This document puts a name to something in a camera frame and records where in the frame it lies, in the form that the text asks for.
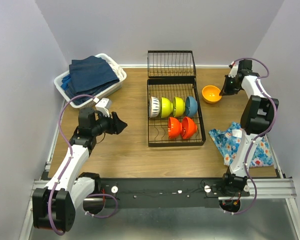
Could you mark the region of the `yellow orange bowl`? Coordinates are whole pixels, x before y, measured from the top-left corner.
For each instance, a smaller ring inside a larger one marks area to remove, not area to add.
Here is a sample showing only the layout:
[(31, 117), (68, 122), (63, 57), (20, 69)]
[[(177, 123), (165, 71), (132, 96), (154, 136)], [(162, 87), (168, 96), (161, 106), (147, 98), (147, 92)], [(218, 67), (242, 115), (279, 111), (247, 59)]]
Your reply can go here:
[(214, 85), (206, 85), (202, 89), (203, 100), (208, 104), (215, 104), (222, 99), (221, 90)]

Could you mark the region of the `blue ceramic bowl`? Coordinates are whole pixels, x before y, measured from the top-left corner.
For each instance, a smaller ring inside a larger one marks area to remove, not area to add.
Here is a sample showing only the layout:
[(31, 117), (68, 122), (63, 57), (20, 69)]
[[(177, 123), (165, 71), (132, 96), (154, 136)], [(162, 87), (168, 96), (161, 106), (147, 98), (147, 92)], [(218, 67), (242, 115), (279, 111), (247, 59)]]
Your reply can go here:
[(185, 101), (185, 115), (187, 117), (193, 117), (198, 111), (198, 102), (192, 97), (188, 96)]

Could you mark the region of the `lime bowl ribbed white outside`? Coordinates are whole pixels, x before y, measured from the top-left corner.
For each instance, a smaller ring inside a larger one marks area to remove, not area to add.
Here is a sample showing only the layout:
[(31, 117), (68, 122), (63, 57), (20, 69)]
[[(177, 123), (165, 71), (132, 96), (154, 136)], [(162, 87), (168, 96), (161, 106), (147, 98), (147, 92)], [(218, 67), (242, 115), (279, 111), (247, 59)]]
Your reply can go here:
[(171, 115), (173, 111), (173, 104), (172, 102), (166, 98), (161, 97), (157, 98), (151, 96), (148, 101), (148, 117), (149, 118), (156, 118), (160, 116), (161, 118), (167, 118)]

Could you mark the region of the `lime green plain bowl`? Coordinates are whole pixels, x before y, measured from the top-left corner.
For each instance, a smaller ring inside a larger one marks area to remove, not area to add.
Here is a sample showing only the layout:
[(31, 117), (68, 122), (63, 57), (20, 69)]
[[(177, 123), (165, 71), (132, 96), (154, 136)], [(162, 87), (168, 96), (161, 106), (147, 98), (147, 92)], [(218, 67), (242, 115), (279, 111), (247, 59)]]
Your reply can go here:
[(172, 106), (173, 106), (173, 117), (177, 118), (184, 114), (186, 109), (185, 101), (181, 97), (175, 96), (172, 100)]

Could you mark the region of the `black wire dish rack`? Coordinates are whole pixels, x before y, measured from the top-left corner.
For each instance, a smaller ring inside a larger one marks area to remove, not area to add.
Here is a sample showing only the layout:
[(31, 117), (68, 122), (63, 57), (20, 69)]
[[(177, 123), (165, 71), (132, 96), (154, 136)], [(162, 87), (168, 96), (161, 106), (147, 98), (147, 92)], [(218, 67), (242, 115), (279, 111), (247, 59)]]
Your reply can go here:
[(149, 147), (202, 146), (206, 141), (191, 50), (147, 53)]

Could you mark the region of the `red orange bowl stack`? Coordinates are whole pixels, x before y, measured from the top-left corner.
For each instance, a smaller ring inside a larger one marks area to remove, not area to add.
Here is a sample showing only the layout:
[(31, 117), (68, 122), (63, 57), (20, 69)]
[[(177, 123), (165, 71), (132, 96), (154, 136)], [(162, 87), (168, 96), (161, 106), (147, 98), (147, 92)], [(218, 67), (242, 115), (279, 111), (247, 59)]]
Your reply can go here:
[(175, 117), (169, 117), (168, 119), (168, 137), (169, 139), (176, 139), (182, 133), (182, 124)]

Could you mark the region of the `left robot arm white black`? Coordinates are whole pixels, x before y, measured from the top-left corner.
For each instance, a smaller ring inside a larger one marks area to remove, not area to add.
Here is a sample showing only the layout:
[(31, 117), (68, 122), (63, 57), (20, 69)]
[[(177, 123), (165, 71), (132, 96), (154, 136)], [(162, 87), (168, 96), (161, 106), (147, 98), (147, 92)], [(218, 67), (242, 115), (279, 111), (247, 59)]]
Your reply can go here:
[(116, 200), (102, 190), (99, 174), (79, 171), (96, 146), (98, 136), (119, 135), (127, 126), (116, 112), (106, 116), (91, 107), (80, 110), (78, 125), (66, 140), (68, 149), (64, 160), (50, 181), (32, 194), (35, 228), (50, 229), (62, 236), (72, 228), (76, 210), (85, 198)]

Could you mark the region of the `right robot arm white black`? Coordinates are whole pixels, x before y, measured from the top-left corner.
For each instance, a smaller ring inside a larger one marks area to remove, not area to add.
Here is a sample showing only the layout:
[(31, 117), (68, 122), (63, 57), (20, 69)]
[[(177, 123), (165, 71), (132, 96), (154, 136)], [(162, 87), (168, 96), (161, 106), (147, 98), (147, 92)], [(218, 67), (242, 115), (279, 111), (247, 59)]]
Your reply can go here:
[(264, 89), (261, 79), (269, 76), (269, 69), (255, 58), (239, 58), (230, 65), (220, 96), (232, 96), (243, 90), (248, 102), (240, 119), (242, 137), (233, 162), (220, 183), (220, 191), (226, 195), (242, 192), (250, 179), (249, 168), (258, 144), (276, 121), (279, 100)]

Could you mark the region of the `white plastic basket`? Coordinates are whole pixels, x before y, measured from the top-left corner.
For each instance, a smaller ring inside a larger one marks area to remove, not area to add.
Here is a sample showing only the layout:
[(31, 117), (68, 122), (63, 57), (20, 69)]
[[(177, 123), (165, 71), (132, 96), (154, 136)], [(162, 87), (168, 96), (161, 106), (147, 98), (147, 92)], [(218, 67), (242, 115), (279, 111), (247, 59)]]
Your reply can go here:
[(119, 90), (126, 72), (105, 53), (82, 60), (73, 59), (69, 70), (54, 79), (54, 85), (68, 102), (78, 95), (105, 98)]

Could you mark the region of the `blue floral cloth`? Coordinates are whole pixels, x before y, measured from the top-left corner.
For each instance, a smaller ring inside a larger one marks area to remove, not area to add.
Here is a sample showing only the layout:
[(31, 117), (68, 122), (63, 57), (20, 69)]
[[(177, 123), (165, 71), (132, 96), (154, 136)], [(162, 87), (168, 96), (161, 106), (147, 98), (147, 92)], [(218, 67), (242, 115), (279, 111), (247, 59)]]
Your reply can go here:
[[(241, 143), (241, 125), (237, 122), (232, 122), (227, 130), (221, 131), (214, 128), (209, 131), (209, 135), (221, 153), (224, 165), (229, 167), (235, 159)], [(270, 167), (273, 165), (274, 159), (270, 150), (269, 142), (265, 137), (263, 137), (254, 152), (250, 167)]]

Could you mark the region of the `folded dark blue towels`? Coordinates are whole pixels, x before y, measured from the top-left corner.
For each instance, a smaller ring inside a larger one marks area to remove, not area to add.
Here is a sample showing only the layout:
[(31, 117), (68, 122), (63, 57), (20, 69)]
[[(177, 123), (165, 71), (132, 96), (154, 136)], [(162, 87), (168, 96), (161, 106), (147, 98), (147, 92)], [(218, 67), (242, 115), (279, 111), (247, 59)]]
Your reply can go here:
[(119, 81), (105, 59), (91, 55), (71, 61), (69, 74), (61, 80), (61, 89), (70, 99), (78, 95), (96, 96)]

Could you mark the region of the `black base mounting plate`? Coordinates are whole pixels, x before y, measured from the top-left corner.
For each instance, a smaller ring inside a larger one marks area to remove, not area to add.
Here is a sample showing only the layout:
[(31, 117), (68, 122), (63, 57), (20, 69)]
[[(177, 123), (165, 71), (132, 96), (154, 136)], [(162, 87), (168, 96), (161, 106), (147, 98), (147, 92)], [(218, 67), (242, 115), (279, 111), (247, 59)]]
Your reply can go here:
[(85, 199), (83, 208), (98, 213), (102, 208), (218, 208), (250, 194), (225, 189), (222, 178), (102, 178), (101, 190), (107, 197)]

